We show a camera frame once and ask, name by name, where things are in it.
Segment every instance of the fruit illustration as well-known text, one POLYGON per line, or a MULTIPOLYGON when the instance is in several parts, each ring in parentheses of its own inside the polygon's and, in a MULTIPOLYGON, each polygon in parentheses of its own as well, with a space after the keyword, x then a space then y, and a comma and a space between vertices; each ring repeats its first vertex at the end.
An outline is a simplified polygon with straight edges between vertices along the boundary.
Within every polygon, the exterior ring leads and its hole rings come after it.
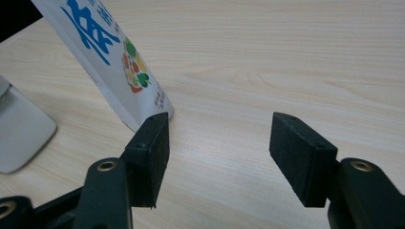
POLYGON ((128 39, 128 37, 125 37, 124 46, 125 46, 126 51, 128 52, 128 54, 130 54, 131 57, 135 57, 135 55, 137 54, 137 49, 135 49, 135 46, 128 39))
POLYGON ((122 67, 125 77, 128 85, 131 87, 131 91, 138 93, 151 84, 149 75, 147 74, 148 70, 128 37, 124 41, 124 51, 125 53, 122 55, 122 67))

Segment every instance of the black plastic bracket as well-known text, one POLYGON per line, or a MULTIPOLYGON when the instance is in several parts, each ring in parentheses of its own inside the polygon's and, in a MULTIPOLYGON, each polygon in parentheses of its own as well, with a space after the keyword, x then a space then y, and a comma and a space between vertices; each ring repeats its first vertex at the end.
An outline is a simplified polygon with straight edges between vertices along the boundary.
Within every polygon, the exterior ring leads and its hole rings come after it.
POLYGON ((336 161, 337 148, 295 116, 273 114, 270 155, 305 207, 324 207, 332 229, 405 228, 405 197, 378 166, 336 161))
POLYGON ((25 197, 0 199, 0 228, 132 228, 132 207, 156 207, 170 155, 168 114, 147 118, 120 158, 88 170, 84 186, 35 209, 25 197))

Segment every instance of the light wood grain surface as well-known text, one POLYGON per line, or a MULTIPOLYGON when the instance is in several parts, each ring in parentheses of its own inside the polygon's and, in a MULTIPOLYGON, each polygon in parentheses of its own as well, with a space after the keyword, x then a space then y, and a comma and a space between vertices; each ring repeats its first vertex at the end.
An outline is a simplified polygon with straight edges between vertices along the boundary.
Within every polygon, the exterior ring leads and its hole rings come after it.
MULTIPOLYGON (((157 209, 133 209, 135 228, 328 228, 327 208, 304 208, 269 155, 273 112, 405 193, 404 1, 104 5, 175 108, 157 209)), ((45 19, 1 43, 0 73, 58 126, 26 167, 0 175, 0 198, 38 206, 70 192, 133 136, 45 19)))

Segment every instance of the printed logo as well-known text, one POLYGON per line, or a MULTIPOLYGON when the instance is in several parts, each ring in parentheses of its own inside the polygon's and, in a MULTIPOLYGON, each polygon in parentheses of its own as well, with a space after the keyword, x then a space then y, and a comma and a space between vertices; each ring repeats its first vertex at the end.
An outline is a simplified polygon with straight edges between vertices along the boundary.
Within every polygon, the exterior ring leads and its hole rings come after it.
MULTIPOLYGON (((94 0, 89 0, 92 6, 95 5, 94 0)), ((97 12, 101 18, 107 23, 108 26, 112 25, 113 18, 111 14, 104 8, 104 6, 98 2, 97 12)), ((113 36, 104 30, 92 17, 92 13, 89 8, 84 7, 80 9, 75 0, 68 0, 67 5, 71 8, 72 14, 69 14, 67 10, 61 7, 66 13, 69 19, 74 24, 80 35, 83 45, 89 50, 93 48, 98 56, 104 61, 105 64, 110 65, 105 55, 108 55, 107 45, 114 46, 113 42, 120 43, 118 37, 113 36)))
POLYGON ((125 71, 125 77, 133 93, 142 91, 143 88, 147 88, 151 82, 149 82, 148 70, 143 64, 137 49, 128 39, 125 37, 124 51, 122 55, 122 66, 125 71))

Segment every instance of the table surface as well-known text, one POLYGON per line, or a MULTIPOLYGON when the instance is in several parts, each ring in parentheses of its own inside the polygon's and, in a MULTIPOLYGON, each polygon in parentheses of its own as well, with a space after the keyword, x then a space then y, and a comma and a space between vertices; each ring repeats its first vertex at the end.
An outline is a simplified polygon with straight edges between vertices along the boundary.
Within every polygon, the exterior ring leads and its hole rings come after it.
MULTIPOLYGON (((135 228, 328 228, 327 208, 304 208, 269 155, 274 112, 405 193, 404 1, 104 5, 175 109, 157 209, 133 209, 135 228)), ((0 175, 0 198, 38 206, 68 193, 133 136, 45 19, 1 43, 0 73, 58 127, 26 167, 0 175)))

